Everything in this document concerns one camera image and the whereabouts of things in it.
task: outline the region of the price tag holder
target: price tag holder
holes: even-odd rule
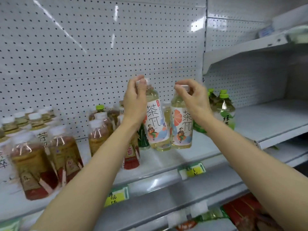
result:
[[[185,180],[188,177],[194,177],[196,175],[205,173],[205,168],[203,164],[199,162],[185,167],[181,167],[178,169],[178,172],[181,175],[182,179]]]
[[[129,199],[128,187],[115,188],[111,190],[109,196],[106,199],[105,207],[108,207],[112,204],[119,203],[121,201]]]

